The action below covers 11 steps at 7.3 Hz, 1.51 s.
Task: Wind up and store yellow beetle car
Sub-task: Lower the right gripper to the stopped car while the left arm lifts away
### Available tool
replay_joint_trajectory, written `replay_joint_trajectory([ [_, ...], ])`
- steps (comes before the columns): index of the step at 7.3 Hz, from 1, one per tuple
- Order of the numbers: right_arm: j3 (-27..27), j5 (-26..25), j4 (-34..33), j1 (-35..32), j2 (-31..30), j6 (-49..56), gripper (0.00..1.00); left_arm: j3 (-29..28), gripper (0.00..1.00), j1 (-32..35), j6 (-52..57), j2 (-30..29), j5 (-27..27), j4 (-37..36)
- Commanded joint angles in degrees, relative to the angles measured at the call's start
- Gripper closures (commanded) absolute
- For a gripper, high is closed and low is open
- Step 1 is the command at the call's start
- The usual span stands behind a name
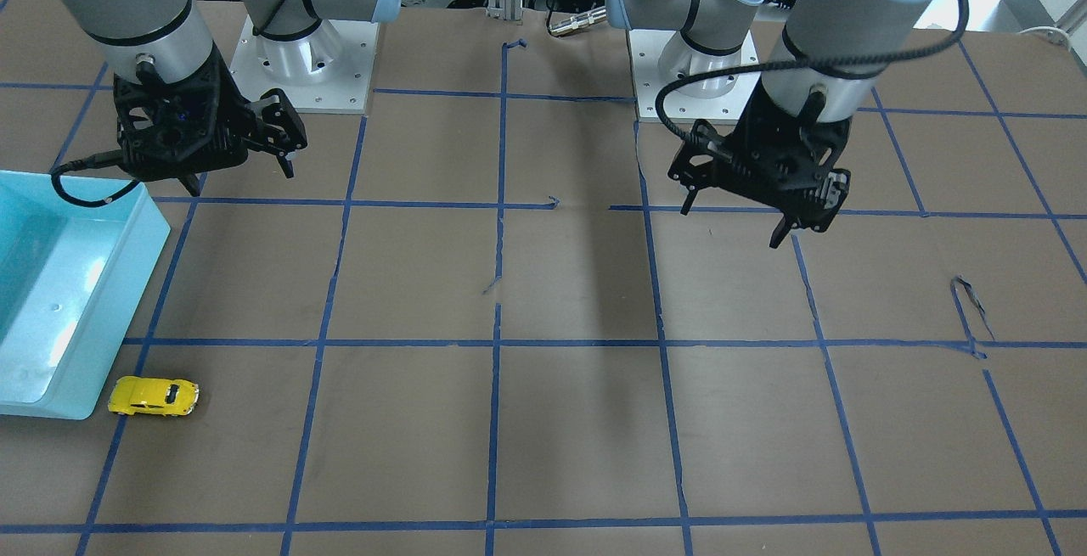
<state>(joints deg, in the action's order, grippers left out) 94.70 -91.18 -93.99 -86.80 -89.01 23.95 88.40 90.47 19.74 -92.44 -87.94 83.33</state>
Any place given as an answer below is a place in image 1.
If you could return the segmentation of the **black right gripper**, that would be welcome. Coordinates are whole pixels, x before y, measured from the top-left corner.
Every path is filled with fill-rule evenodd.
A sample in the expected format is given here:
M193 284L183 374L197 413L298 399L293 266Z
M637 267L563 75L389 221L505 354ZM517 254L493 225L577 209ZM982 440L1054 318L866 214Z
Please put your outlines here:
M307 128L280 88L257 101L245 99L220 52L192 76L160 81L154 65L143 81L113 77L117 110L118 166L141 182L176 178L200 197L207 171L243 164L250 151L276 158L293 178L293 153L307 148Z

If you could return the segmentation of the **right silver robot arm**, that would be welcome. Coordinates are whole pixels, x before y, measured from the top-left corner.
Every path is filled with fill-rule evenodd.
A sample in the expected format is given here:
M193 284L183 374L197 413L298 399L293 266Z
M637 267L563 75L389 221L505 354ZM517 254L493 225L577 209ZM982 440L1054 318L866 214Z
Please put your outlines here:
M200 174L271 155L292 178L307 128L288 87L329 81L348 65L337 21L391 22L403 0L242 2L271 82L248 99L195 4L199 0L62 0L113 72L116 149L52 166L66 203L114 203L140 183L174 178L198 196Z

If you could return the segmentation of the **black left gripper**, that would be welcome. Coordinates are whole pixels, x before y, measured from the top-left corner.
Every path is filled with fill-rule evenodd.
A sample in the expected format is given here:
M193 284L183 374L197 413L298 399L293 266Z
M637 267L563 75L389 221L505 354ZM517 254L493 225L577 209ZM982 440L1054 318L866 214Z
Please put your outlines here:
M825 107L825 98L812 94L794 116L759 81L730 134L696 120L669 166L669 177L687 189L682 213L690 213L699 191L721 188L780 211L769 248L780 247L797 227L830 227L850 188L850 170L835 164L853 120L819 122Z

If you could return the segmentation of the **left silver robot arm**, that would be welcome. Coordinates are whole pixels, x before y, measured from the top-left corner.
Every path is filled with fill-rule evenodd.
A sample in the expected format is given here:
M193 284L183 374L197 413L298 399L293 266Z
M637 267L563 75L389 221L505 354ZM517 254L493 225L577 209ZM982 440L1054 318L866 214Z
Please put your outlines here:
M605 0L610 25L624 30L674 30L655 92L657 118L680 147L669 166L686 197L721 188L769 205L780 222L769 245L796 228L824 232L838 215L853 176L837 161L853 115L894 62L941 53L966 30L969 0L796 0L773 59L742 64L741 47L765 0ZM757 74L736 126L723 135L698 119L682 129L667 97L719 81Z

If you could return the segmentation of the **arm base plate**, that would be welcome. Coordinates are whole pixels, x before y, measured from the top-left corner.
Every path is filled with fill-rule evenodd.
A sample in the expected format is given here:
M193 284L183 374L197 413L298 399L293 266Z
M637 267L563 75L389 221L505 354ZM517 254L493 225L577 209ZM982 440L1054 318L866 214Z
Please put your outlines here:
M696 52L678 30L629 30L630 70L635 85L638 120L659 122L655 96L671 81L690 74L719 71L758 62L755 42L746 34L738 52L711 55ZM758 74L729 74L699 81L682 87L665 98L665 114L674 122L691 124L703 119L713 124L735 124L751 96Z
M280 88L300 114L364 115L383 25L325 20L309 37L272 41L245 18L229 71L245 98Z

